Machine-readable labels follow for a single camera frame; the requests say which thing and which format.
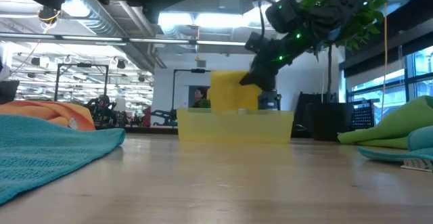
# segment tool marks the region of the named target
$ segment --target window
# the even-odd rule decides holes
[[[402,81],[405,79],[405,70],[404,69],[400,69],[398,71],[392,72],[388,75],[386,75],[386,83],[391,83],[391,82],[395,82],[395,81]],[[375,87],[378,85],[383,85],[384,84],[384,77],[381,76],[380,78],[376,78],[373,79],[372,81],[363,83],[361,85],[357,85],[355,87],[352,88],[352,91],[360,91],[362,89],[368,89],[371,87]]]
[[[400,108],[411,99],[420,96],[433,96],[433,46],[417,51],[410,55],[403,57],[401,64],[394,67],[396,72],[386,75],[386,92],[384,102],[384,116],[392,111]],[[360,73],[361,79],[370,79],[372,73],[367,75]],[[351,88],[348,93],[348,100],[352,102],[378,99],[374,102],[374,117],[375,123],[378,124],[381,120],[382,113],[382,85],[384,84],[384,77],[373,79],[369,82],[357,85]]]
[[[433,80],[422,81],[416,84],[417,97],[430,95],[433,96]]]
[[[354,102],[365,99],[379,99],[379,102],[374,103],[374,118],[376,124],[378,124],[382,118],[382,94],[382,90],[379,89],[376,91],[353,96]],[[385,91],[384,117],[390,112],[404,105],[405,103],[406,90],[404,86],[387,88]]]
[[[415,65],[415,76],[429,74],[433,72],[432,63],[433,47],[426,48],[421,51],[417,51],[413,54],[413,60]]]

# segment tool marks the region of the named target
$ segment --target green leaves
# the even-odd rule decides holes
[[[382,12],[374,11],[373,16],[378,21],[379,24],[384,22],[385,17],[384,17],[384,14]]]
[[[373,35],[378,35],[380,34],[380,31],[378,30],[378,28],[376,28],[373,24],[369,25],[367,27],[367,30],[370,31]]]
[[[312,9],[318,7],[324,0],[303,0],[301,6],[304,9]],[[339,47],[345,45],[349,50],[360,49],[360,44],[367,44],[371,36],[380,34],[380,30],[374,26],[375,21],[381,24],[384,21],[384,15],[380,8],[387,0],[367,0],[366,5],[363,5],[348,21],[343,28],[340,36],[334,41],[334,44]]]

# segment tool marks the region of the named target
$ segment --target yellow object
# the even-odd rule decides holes
[[[216,71],[210,74],[208,99],[212,112],[237,111],[239,108],[258,110],[262,90],[256,85],[241,86],[246,71]]]
[[[270,110],[242,113],[213,113],[199,108],[177,110],[182,142],[286,144],[292,135],[293,118],[293,112]]]

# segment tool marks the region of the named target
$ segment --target table surface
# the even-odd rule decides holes
[[[121,148],[0,206],[0,223],[431,223],[433,176],[356,147],[179,143]]]

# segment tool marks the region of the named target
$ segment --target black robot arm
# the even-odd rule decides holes
[[[264,91],[275,88],[279,69],[292,64],[305,51],[319,51],[325,42],[335,41],[352,15],[366,0],[325,0],[320,7],[303,10],[302,0],[281,0],[266,11],[269,22],[283,39],[267,40],[252,33],[245,48],[257,54],[241,85],[258,85]]]

